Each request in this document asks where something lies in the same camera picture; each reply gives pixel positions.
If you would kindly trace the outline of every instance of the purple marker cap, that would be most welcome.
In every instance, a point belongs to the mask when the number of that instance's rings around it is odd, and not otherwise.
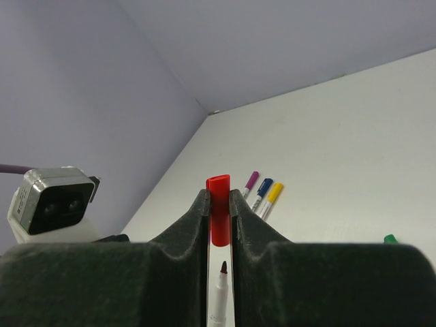
[[[248,180],[247,184],[245,185],[245,187],[247,189],[251,189],[254,184],[256,183],[257,179],[259,178],[259,172],[253,172],[253,174],[251,174],[250,179]]]

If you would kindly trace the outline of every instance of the camera lens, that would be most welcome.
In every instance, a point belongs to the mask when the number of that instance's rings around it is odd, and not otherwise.
[[[49,204],[48,206],[46,206],[44,208],[44,216],[46,217],[51,217],[53,216],[57,211],[57,206],[56,204]]]
[[[80,210],[81,206],[82,205],[81,205],[79,200],[74,200],[74,201],[71,201],[71,203],[69,204],[68,210],[73,213],[77,210]]]

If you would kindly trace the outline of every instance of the green marker cap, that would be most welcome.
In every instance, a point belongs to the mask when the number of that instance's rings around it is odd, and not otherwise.
[[[384,237],[384,243],[398,243],[398,241],[393,234],[389,234]]]

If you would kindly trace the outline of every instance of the white table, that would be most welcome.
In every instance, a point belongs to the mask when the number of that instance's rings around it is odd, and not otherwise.
[[[258,170],[256,187],[265,177],[285,185],[268,223],[290,240],[381,243],[392,233],[434,264],[435,85],[433,50],[210,116],[123,232],[150,240],[208,177],[230,174],[242,189]],[[211,245],[209,290],[223,260],[230,248]]]

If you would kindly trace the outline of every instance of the red marker cap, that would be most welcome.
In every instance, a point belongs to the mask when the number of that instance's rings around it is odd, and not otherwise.
[[[208,178],[206,188],[211,193],[212,244],[216,247],[224,247],[230,244],[230,175]]]

